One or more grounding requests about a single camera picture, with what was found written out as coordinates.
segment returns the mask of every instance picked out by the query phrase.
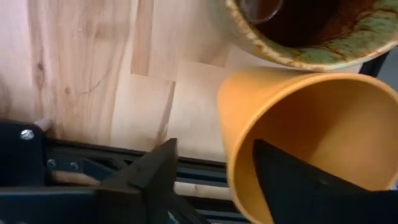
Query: orange plastic cup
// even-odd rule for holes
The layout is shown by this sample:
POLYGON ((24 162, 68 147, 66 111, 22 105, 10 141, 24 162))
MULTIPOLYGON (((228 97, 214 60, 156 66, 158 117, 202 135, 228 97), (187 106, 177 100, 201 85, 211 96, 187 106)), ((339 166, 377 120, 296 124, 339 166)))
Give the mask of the orange plastic cup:
POLYGON ((218 109, 233 200, 254 223, 272 223, 254 139, 368 190, 397 179, 398 94, 375 78, 256 68, 222 84, 218 109))

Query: wooden tabletop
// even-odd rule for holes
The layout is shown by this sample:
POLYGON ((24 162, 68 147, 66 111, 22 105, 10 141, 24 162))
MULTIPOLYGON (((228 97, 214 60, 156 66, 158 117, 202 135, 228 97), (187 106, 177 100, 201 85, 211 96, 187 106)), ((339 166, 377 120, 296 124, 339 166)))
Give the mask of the wooden tabletop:
POLYGON ((56 138, 142 151, 178 138, 181 156, 224 161, 220 83, 278 65, 232 44, 207 3, 0 1, 0 117, 49 117, 56 138))

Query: black triangular piece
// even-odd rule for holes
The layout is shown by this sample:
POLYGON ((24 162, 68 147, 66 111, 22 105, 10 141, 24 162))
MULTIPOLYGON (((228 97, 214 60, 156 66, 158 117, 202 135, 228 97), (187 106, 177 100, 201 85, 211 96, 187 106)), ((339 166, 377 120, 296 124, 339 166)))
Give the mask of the black triangular piece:
POLYGON ((276 224, 316 223, 325 201, 333 195, 366 192, 263 140, 254 141, 253 161, 276 224))

